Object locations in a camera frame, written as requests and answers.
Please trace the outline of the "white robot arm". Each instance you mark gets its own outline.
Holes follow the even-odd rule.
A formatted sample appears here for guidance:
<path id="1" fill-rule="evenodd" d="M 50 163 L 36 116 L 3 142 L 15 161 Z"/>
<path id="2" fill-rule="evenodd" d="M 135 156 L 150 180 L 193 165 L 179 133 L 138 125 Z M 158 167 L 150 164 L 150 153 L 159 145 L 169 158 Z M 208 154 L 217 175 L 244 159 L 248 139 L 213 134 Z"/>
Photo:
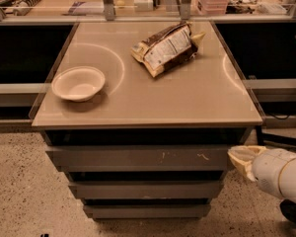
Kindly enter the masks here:
<path id="1" fill-rule="evenodd" d="M 229 158 L 241 175 L 265 193 L 296 203 L 296 153 L 264 146 L 233 146 Z"/>

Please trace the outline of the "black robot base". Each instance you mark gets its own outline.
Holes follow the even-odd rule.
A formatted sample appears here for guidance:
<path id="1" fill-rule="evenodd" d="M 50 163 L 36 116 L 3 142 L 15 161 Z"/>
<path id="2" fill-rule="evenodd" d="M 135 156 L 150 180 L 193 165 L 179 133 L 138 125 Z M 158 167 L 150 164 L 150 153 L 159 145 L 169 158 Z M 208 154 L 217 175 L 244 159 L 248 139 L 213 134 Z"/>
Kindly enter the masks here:
<path id="1" fill-rule="evenodd" d="M 289 200 L 285 199 L 280 203 L 280 210 L 283 216 L 296 224 L 296 203 Z"/>

